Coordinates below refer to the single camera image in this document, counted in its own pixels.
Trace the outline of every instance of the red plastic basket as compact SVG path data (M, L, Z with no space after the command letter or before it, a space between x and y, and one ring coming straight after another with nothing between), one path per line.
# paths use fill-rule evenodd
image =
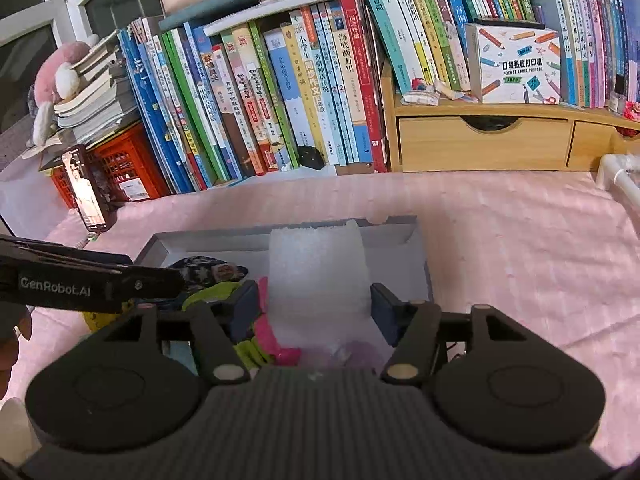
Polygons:
M169 189L158 169L155 157L146 138L142 123L132 126L123 134L89 153L91 162L98 162L104 171L111 191L116 200L128 202L129 197L123 192L120 184L127 180L139 178L145 187L149 199L167 196ZM51 173L53 183L69 209L76 207L76 199L66 178L64 168L56 168Z

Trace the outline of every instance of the wooden drawer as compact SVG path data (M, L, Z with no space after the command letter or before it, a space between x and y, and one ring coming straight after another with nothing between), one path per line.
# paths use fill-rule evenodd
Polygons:
M518 118L482 132L460 117L399 119L403 171L561 170L569 148L568 121Z
M571 171L598 171L600 158L606 153L640 154L640 136L623 137L613 126L575 121L567 168Z

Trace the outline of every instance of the ribbed black surface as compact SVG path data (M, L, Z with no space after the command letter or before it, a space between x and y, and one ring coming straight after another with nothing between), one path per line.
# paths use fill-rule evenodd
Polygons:
M214 388L183 428L144 449L47 445L23 467L36 480L591 480L608 469L587 447L524 456L468 442L419 390L364 370L297 368Z

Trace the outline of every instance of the smartphone screen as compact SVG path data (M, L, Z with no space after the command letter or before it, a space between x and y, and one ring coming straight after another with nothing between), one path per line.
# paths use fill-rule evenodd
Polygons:
M107 222L92 184L91 170L83 161L84 157L79 153L79 148L71 148L62 155L66 176L73 189L84 224L87 228L94 228L94 230L106 228Z

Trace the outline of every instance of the human hand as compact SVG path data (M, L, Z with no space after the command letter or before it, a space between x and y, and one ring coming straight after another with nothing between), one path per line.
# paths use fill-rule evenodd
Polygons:
M18 323L18 330L28 341L31 339L31 313L22 318ZM0 344L0 399L3 399L9 389L9 380L11 380L11 369L18 362L18 352L20 351L20 343L18 336L14 334L7 341Z

